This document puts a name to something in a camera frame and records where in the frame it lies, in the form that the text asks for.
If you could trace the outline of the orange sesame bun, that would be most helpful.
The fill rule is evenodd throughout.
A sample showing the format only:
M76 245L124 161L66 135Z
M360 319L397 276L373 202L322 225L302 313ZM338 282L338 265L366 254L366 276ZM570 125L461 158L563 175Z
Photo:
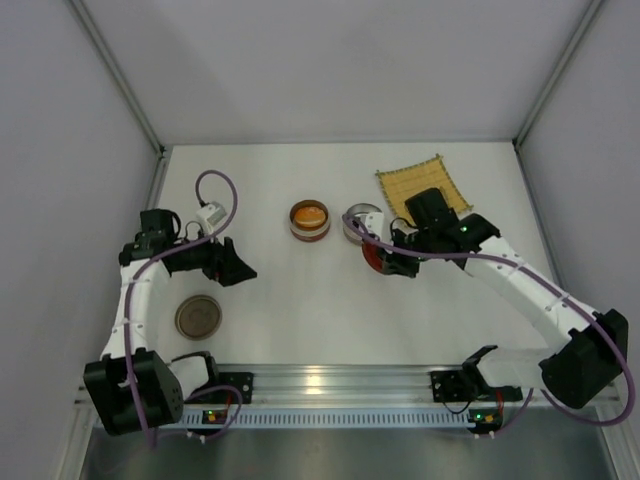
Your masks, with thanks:
M296 209L293 222L299 229L317 230L327 221L326 212L316 205L305 205Z

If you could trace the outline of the red lunch box lid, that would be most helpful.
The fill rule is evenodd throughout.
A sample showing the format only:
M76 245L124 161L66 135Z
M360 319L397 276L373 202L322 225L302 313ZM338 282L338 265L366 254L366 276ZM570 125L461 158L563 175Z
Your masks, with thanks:
M387 275L386 250L370 242L362 241L361 251L366 263L381 275Z

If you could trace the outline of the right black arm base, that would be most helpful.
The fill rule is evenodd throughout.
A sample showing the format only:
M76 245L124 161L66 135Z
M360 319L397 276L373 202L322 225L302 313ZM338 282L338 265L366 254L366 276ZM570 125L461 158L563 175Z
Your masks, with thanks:
M488 386L476 368L435 370L429 373L437 403L495 402L496 390Z

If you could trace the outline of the red lunch box container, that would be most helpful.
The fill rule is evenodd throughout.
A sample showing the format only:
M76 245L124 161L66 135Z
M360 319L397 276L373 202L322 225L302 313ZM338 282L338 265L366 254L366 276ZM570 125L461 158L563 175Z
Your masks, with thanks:
M288 219L293 237L306 243L323 239L331 228L329 210L318 200L307 199L293 204Z

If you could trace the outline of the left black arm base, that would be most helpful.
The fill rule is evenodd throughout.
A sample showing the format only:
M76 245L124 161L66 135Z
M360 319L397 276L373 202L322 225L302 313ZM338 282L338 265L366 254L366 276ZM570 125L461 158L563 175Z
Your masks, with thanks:
M237 404L239 392L244 405L252 403L254 374L248 371L222 372L213 380L197 388L186 400L186 404Z

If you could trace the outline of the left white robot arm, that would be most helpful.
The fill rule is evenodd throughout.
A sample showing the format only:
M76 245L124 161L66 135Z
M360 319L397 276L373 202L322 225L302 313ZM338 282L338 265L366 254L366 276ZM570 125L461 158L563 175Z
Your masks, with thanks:
M180 238L179 216L166 209L141 212L140 230L118 260L121 294L111 333L83 381L106 432L149 432L181 419L186 401L221 384L213 356L204 351L165 361L156 350L161 302L175 273L198 270L223 287L256 278L231 238L217 238L234 218L212 202L196 214L200 236Z

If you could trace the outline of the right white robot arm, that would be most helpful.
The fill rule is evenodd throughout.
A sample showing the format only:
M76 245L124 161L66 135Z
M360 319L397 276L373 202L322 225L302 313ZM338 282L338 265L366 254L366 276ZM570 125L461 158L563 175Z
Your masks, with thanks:
M545 342L542 349L481 348L463 364L473 382L541 389L580 409L622 374L629 325L620 312L601 313L576 300L526 262L486 218L458 217L437 188L405 205L411 230L394 228L389 248L365 250L374 269L414 278L422 263L443 255L506 300Z

